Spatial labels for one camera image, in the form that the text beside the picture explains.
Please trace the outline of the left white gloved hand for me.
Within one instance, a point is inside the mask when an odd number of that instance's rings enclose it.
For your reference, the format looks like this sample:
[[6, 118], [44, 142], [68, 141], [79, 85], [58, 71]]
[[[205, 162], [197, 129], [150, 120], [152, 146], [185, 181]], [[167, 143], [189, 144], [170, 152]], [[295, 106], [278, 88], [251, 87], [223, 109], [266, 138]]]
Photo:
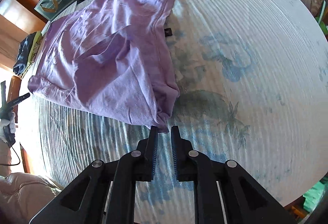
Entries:
[[11, 112], [9, 113], [9, 120], [7, 119], [1, 119], [0, 123], [0, 138], [4, 143], [7, 143], [7, 139], [5, 136], [5, 131], [4, 128], [9, 128], [10, 133], [14, 134], [16, 131], [16, 126], [15, 126], [15, 113]]

